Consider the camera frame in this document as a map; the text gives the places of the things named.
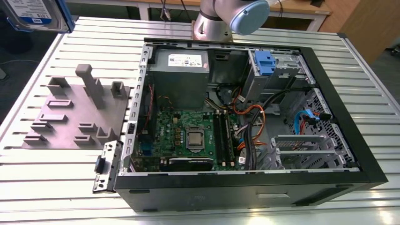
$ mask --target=aluminum profile table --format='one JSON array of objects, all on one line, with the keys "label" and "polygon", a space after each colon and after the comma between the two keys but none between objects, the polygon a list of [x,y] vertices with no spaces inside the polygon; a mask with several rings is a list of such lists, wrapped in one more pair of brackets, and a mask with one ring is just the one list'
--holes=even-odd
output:
[{"label": "aluminum profile table", "polygon": [[389,182],[313,207],[135,213],[117,194],[92,194],[101,150],[25,150],[23,138],[52,76],[81,84],[79,63],[101,84],[135,87],[143,38],[191,38],[191,24],[81,17],[57,35],[0,126],[0,221],[119,224],[393,224],[400,222],[400,107],[345,38],[261,29],[235,42],[312,47]]}]

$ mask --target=power supply label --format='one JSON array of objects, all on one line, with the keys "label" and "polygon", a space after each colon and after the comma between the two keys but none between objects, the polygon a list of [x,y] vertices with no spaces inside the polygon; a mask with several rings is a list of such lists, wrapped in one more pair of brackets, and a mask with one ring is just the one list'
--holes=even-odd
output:
[{"label": "power supply label", "polygon": [[169,67],[203,67],[201,55],[171,54],[168,56]]},{"label": "power supply label", "polygon": [[43,0],[7,0],[16,15],[28,23],[49,24],[51,14]]}]

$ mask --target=metal bracket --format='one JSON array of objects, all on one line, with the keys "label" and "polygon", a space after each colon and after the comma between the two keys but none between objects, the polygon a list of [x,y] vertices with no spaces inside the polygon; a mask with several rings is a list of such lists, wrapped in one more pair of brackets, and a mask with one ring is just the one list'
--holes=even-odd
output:
[{"label": "metal bracket", "polygon": [[120,153],[123,142],[112,141],[104,144],[103,153],[96,161],[96,179],[93,184],[93,194],[116,193],[113,184],[119,173]]}]

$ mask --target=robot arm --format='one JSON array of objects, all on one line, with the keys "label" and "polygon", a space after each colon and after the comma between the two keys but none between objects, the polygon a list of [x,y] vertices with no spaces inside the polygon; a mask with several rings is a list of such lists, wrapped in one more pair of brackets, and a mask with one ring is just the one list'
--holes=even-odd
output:
[{"label": "robot arm", "polygon": [[265,23],[268,14],[265,0],[203,0],[193,27],[195,39],[231,41],[231,31],[251,34]]}]

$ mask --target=blue plastic clip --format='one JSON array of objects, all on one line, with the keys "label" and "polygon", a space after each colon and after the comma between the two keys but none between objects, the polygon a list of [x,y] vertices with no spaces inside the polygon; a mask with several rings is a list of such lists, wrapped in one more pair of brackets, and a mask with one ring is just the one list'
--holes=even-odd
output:
[{"label": "blue plastic clip", "polygon": [[255,51],[255,60],[261,76],[271,76],[276,68],[276,60],[269,51]]}]

